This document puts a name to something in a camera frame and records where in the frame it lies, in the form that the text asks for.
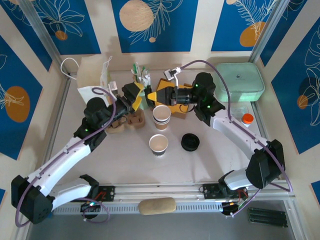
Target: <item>purple cable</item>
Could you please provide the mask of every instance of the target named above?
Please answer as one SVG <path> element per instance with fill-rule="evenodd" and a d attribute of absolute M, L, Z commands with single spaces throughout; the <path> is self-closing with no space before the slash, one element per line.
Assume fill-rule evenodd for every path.
<path fill-rule="evenodd" d="M 112 99 L 112 105 L 113 105 L 113 111 L 112 111 L 112 115 L 110 117 L 110 120 L 101 128 L 99 128 L 97 131 L 91 133 L 90 135 L 86 136 L 84 139 L 76 142 L 75 144 L 73 144 L 72 146 L 70 146 L 69 148 L 66 149 L 66 151 L 63 151 L 61 154 L 59 154 L 52 162 L 50 162 L 40 173 L 39 173 L 39 177 L 35 177 L 30 184 L 26 187 L 26 189 L 24 190 L 23 194 L 21 195 L 21 198 L 19 199 L 18 205 L 16 206 L 16 211 L 15 211 L 15 225 L 18 228 L 24 227 L 25 225 L 27 225 L 30 221 L 26 221 L 25 223 L 20 223 L 19 222 L 19 212 L 22 206 L 22 203 L 28 193 L 28 191 L 30 190 L 30 188 L 35 184 L 35 182 L 41 178 L 41 176 L 53 165 L 55 164 L 57 161 L 59 161 L 65 154 L 66 152 L 70 152 L 72 149 L 76 148 L 77 146 L 79 146 L 80 144 L 83 144 L 86 140 L 88 140 L 89 138 L 93 137 L 94 135 L 102 132 L 103 130 L 105 130 L 113 121 L 115 115 L 116 115 L 116 101 L 114 100 L 113 96 L 107 92 L 105 89 L 101 88 L 101 87 L 94 87 L 92 88 L 92 92 L 97 94 L 97 95 L 103 95 L 104 93 L 107 94 L 111 99 Z"/>
<path fill-rule="evenodd" d="M 106 223 L 106 222 L 109 221 L 109 219 L 110 219 L 109 210 L 108 210 L 108 208 L 107 208 L 105 205 L 102 204 L 102 202 L 96 201 L 96 200 L 94 200 L 94 199 L 86 198 L 86 197 L 78 198 L 78 200 L 94 202 L 95 204 L 100 205 L 100 206 L 106 211 L 106 213 L 108 214 L 108 217 L 107 217 L 105 220 L 103 220 L 103 221 L 92 221 L 92 220 L 90 220 L 90 219 L 87 219 L 86 216 L 85 216 L 86 210 L 89 209 L 89 207 L 88 207 L 88 208 L 87 208 L 86 210 L 84 210 L 83 213 L 82 213 L 82 217 L 83 217 L 83 219 L 84 219 L 86 222 L 89 222 L 89 223 L 92 223 L 92 224 L 103 224 L 103 223 Z"/>
<path fill-rule="evenodd" d="M 186 67 L 190 66 L 191 64 L 194 64 L 194 63 L 204 63 L 204 64 L 207 64 L 209 67 L 211 67 L 215 72 L 216 74 L 219 76 L 219 78 L 221 79 L 222 81 L 222 84 L 225 88 L 225 91 L 226 91 L 226 94 L 227 94 L 227 97 L 228 97 L 228 110 L 227 110 L 227 113 L 228 113 L 228 117 L 229 117 L 229 120 L 235 125 L 237 126 L 239 129 L 241 129 L 244 133 L 246 133 L 250 138 L 252 138 L 253 140 L 256 139 L 256 137 L 254 135 L 252 135 L 247 129 L 245 129 L 244 127 L 242 127 L 241 125 L 239 125 L 238 123 L 236 123 L 235 121 L 232 120 L 232 116 L 231 116 L 231 98 L 230 98 L 230 92 L 229 92 L 229 89 L 227 87 L 227 84 L 224 80 L 224 78 L 222 77 L 222 75 L 220 74 L 220 72 L 217 70 L 217 68 L 215 66 L 213 66 L 210 62 L 207 62 L 205 60 L 195 60 L 195 61 L 192 61 L 192 62 L 189 62 L 188 64 L 184 65 L 181 67 L 181 70 L 185 69 Z M 278 184 L 275 184 L 275 183 L 270 183 L 271 185 L 275 186 L 275 187 L 278 187 L 282 190 L 285 190 L 289 193 L 291 193 L 293 191 L 293 187 L 292 187 L 292 184 L 289 180 L 289 177 L 288 175 L 286 174 L 286 172 L 284 171 L 283 167 L 281 166 L 280 162 L 278 161 L 278 159 L 276 158 L 276 156 L 261 142 L 261 141 L 257 141 L 257 143 L 263 147 L 263 149 L 271 156 L 271 158 L 274 160 L 275 164 L 277 165 L 277 167 L 280 169 L 281 173 L 283 174 L 284 178 L 285 178 L 285 181 L 287 182 L 288 184 L 288 188 L 285 188 L 283 186 L 280 186 Z M 240 209 L 238 210 L 237 212 L 235 212 L 232 216 L 234 217 L 236 214 L 238 214 L 242 209 L 244 209 L 254 198 L 255 196 L 260 192 L 260 189 L 258 189 L 258 191 L 248 200 L 248 202 Z"/>

